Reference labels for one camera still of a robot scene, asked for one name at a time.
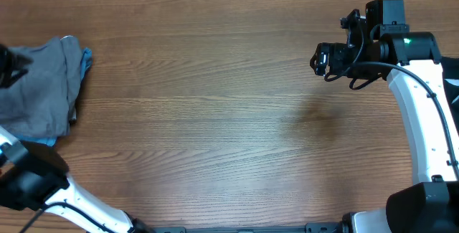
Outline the grey shorts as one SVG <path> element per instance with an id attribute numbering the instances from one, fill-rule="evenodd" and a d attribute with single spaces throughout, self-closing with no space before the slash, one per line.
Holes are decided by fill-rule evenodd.
<path id="1" fill-rule="evenodd" d="M 10 50 L 33 63 L 25 76 L 1 90 L 1 126 L 13 135 L 68 135 L 69 116 L 80 91 L 82 48 L 77 37 L 54 37 L 39 47 Z"/>

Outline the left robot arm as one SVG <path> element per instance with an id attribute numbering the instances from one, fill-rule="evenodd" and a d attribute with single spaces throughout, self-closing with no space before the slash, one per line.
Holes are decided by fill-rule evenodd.
<path id="1" fill-rule="evenodd" d="M 81 187 L 52 146 L 70 132 L 91 55 L 72 36 L 39 47 L 1 46 L 1 205 L 51 213 L 86 232 L 152 232 Z"/>

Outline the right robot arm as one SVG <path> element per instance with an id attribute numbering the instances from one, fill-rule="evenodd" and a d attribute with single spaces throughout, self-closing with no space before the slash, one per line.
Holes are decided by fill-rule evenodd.
<path id="1" fill-rule="evenodd" d="M 374 211 L 307 232 L 456 232 L 458 230 L 458 61 L 440 53 L 430 32 L 411 32 L 403 0 L 373 0 L 341 19 L 345 43 L 320 43 L 310 65 L 332 82 L 360 90 L 387 82 L 404 123 L 413 185 Z"/>

